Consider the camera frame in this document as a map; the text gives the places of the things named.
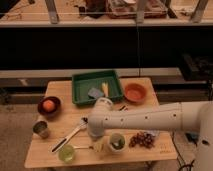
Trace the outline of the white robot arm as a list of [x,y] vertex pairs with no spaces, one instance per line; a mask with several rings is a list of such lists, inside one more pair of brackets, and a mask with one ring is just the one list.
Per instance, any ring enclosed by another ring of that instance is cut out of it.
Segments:
[[88,133],[102,137],[106,129],[198,132],[193,171],[213,169],[213,101],[178,102],[126,111],[113,110],[108,98],[99,98],[88,115]]

